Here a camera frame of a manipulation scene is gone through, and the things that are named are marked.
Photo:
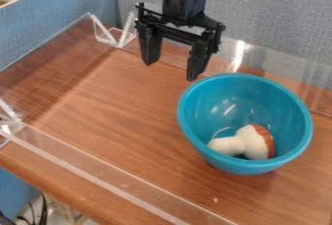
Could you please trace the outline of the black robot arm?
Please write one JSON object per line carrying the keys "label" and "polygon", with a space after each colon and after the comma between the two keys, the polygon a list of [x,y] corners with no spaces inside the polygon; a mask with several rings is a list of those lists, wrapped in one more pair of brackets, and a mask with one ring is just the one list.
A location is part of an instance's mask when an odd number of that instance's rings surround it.
{"label": "black robot arm", "polygon": [[163,0],[162,10],[140,1],[136,4],[135,28],[139,34],[142,59],[148,66],[160,56],[164,38],[191,46],[186,79],[203,73],[211,54],[219,51],[226,26],[205,15],[206,0]]}

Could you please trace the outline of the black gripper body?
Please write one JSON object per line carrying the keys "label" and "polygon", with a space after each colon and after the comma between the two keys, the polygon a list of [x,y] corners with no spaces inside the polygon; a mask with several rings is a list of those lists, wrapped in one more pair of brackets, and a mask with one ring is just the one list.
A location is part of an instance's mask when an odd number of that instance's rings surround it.
{"label": "black gripper body", "polygon": [[135,24],[143,42],[160,44],[162,39],[167,38],[190,46],[198,42],[209,47],[219,45],[226,27],[203,13],[198,13],[188,20],[180,20],[160,14],[148,3],[139,2],[136,8],[139,16]]}

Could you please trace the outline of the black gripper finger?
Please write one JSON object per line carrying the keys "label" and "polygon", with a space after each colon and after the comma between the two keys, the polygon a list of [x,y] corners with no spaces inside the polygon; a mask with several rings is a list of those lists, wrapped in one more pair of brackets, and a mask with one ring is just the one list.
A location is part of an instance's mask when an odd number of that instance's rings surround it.
{"label": "black gripper finger", "polygon": [[142,59],[146,66],[158,61],[163,37],[151,28],[139,31]]}
{"label": "black gripper finger", "polygon": [[203,73],[210,56],[214,53],[211,41],[198,41],[194,43],[186,65],[186,79],[192,81]]}

